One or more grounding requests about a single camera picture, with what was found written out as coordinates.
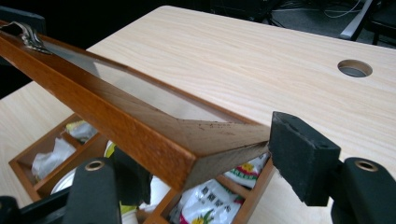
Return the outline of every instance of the plastic packet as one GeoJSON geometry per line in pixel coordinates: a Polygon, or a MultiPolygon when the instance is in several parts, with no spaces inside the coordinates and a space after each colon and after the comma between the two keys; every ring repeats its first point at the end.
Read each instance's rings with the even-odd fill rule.
{"type": "Polygon", "coordinates": [[[170,214],[175,224],[211,223],[228,224],[239,211],[239,196],[211,179],[185,191],[170,214]]]}
{"type": "Polygon", "coordinates": [[[69,158],[76,149],[62,138],[55,139],[55,147],[49,153],[37,153],[32,165],[32,174],[38,179],[43,179],[62,162],[69,158]]]}
{"type": "Polygon", "coordinates": [[[85,120],[66,124],[66,131],[78,141],[83,143],[87,142],[97,133],[97,130],[85,120]]]}
{"type": "Polygon", "coordinates": [[[262,168],[267,162],[270,154],[264,153],[251,161],[248,161],[224,175],[233,180],[235,183],[253,189],[256,185],[257,178],[259,178],[262,168]]]}

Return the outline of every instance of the chair leg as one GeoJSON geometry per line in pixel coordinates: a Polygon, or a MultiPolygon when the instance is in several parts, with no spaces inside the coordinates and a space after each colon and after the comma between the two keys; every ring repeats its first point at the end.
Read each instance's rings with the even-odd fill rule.
{"type": "Polygon", "coordinates": [[[374,33],[373,45],[377,45],[378,44],[378,39],[379,39],[379,33],[374,33]]]}

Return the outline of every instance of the metal clasp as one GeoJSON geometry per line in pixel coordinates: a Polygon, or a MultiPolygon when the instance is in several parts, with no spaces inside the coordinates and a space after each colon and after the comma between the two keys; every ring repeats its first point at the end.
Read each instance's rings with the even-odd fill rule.
{"type": "Polygon", "coordinates": [[[45,54],[52,54],[46,49],[43,41],[38,37],[37,32],[28,24],[13,21],[7,25],[0,26],[0,30],[10,35],[20,36],[23,44],[29,49],[34,49],[45,54]]]}

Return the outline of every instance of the wooden box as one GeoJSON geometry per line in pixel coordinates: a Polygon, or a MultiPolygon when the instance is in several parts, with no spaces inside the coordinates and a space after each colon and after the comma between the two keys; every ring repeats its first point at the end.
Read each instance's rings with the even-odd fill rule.
{"type": "Polygon", "coordinates": [[[172,188],[152,214],[139,214],[141,221],[166,222],[185,189],[212,178],[245,199],[234,223],[248,221],[274,171],[271,159],[252,190],[222,174],[267,152],[269,127],[123,64],[41,37],[51,54],[26,48],[18,36],[0,32],[0,56],[76,113],[10,162],[34,201],[48,196],[55,184],[83,161],[104,155],[111,140],[172,188]],[[80,119],[99,132],[83,145],[64,131],[65,124],[80,119]],[[31,172],[35,154],[53,150],[58,136],[77,151],[36,182],[31,172]],[[211,172],[203,172],[208,167],[211,172]]]}

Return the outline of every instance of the desk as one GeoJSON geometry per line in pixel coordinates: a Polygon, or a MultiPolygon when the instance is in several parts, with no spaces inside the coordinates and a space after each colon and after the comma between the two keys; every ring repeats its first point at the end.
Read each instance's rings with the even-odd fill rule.
{"type": "MultiPolygon", "coordinates": [[[[342,148],[342,161],[363,157],[396,176],[394,49],[160,7],[89,51],[268,126],[273,111],[298,116],[342,148]],[[373,73],[346,76],[345,59],[373,73]]],[[[30,202],[7,162],[71,113],[35,83],[1,101],[1,195],[30,202]]],[[[275,174],[249,223],[331,223],[330,206],[305,207],[275,174]]]]}

